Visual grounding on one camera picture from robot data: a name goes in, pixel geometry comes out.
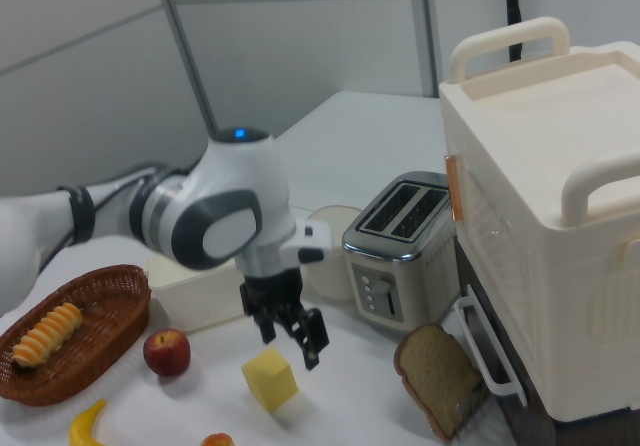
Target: wicker basket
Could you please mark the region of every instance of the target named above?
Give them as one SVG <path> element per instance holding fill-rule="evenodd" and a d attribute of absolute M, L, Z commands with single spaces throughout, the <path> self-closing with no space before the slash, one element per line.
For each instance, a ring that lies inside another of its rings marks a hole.
<path fill-rule="evenodd" d="M 60 287 L 0 337 L 0 396 L 46 406 L 82 391 L 140 337 L 149 320 L 150 297 L 142 269 L 131 265 L 98 269 Z M 45 364 L 20 369 L 11 361 L 12 347 L 66 302 L 82 310 L 82 325 Z"/>

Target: white container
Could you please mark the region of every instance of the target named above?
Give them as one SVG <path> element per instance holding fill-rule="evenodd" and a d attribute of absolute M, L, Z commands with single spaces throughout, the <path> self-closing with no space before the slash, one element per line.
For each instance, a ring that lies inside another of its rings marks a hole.
<path fill-rule="evenodd" d="M 361 212 L 349 206 L 326 206 L 309 217 L 331 226 L 333 254 L 329 259 L 300 268 L 305 288 L 310 287 L 323 298 L 333 301 L 355 301 L 342 249 L 342 235 Z"/>
<path fill-rule="evenodd" d="M 553 54 L 466 77 L 543 37 Z M 539 18 L 464 40 L 440 87 L 459 241 L 559 421 L 640 404 L 639 76 L 637 45 L 570 47 Z"/>
<path fill-rule="evenodd" d="M 208 271 L 193 271 L 154 254 L 145 272 L 152 297 L 176 329 L 193 331 L 244 317 L 240 298 L 244 277 L 233 259 Z"/>

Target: orange latch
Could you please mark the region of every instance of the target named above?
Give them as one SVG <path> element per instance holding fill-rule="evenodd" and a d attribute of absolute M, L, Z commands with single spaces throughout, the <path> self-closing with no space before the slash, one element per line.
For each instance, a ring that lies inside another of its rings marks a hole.
<path fill-rule="evenodd" d="M 451 197 L 451 215 L 453 221 L 462 221 L 462 201 L 460 199 L 460 185 L 458 183 L 458 165 L 455 156 L 444 157 L 449 181 L 449 196 Z"/>

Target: silver toaster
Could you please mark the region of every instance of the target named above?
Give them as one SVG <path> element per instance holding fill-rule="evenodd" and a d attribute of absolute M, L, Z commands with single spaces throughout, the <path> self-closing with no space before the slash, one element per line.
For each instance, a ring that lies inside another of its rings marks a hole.
<path fill-rule="evenodd" d="M 402 331 L 442 319 L 459 294 L 453 237 L 446 175 L 392 181 L 342 236 L 360 314 Z"/>

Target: white wall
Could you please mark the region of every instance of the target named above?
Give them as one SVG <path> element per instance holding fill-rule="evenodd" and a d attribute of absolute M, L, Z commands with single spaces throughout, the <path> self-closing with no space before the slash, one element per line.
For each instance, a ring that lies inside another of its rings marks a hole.
<path fill-rule="evenodd" d="M 0 196 L 206 146 L 160 0 L 0 0 Z"/>
<path fill-rule="evenodd" d="M 435 94 L 414 0 L 175 0 L 221 129 L 279 135 L 337 91 Z"/>
<path fill-rule="evenodd" d="M 435 0 L 440 70 L 448 74 L 453 48 L 465 37 L 507 24 L 506 0 Z M 615 41 L 640 44 L 637 11 L 640 0 L 520 0 L 523 20 L 553 16 L 562 20 L 571 33 L 572 44 L 597 46 Z M 549 51 L 550 44 L 525 44 L 523 57 Z M 470 65 L 478 71 L 508 61 L 507 51 L 500 51 Z"/>

